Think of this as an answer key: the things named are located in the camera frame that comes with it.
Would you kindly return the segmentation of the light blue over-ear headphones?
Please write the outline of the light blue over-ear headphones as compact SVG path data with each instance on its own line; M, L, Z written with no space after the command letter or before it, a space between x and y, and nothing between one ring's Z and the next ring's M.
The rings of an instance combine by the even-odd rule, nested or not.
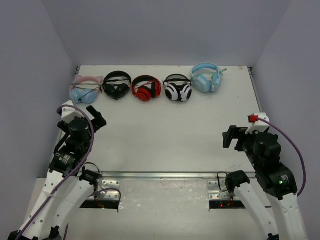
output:
M226 70L213 63L200 63L192 68L190 80L198 91L216 93L221 87L223 73Z

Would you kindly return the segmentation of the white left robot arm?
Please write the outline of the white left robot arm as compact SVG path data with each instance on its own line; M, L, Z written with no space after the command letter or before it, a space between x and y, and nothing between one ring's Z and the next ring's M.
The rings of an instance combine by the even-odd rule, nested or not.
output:
M58 108L58 127L65 133L54 149L46 180L32 211L22 226L10 233L10 240L63 240L69 221L98 189L99 171L85 168L95 133L106 126L102 114L89 105L90 119L76 106Z

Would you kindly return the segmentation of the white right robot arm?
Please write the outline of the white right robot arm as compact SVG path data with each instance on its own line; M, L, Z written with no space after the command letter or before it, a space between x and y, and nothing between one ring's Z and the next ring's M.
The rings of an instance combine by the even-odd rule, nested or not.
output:
M278 135L268 130L248 133L248 128L231 125L223 132L223 148L237 140L235 150L244 152L255 178L269 200L272 213L255 193L246 173L228 173L225 186L249 212L263 240L306 240L308 234L298 205L298 187L292 171L281 163Z

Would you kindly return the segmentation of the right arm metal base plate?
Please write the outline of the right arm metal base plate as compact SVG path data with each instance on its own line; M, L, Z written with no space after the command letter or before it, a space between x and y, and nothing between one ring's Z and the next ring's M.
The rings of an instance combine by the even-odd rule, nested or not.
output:
M225 191L225 184L217 179L207 181L210 210L245 209L244 204L234 194Z

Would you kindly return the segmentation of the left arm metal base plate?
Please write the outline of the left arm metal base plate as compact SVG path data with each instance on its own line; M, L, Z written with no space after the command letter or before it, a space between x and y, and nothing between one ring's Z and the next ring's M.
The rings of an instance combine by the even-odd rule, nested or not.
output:
M121 182L118 179L103 178L97 186L97 193L90 196L81 209L108 209L119 210L122 194Z

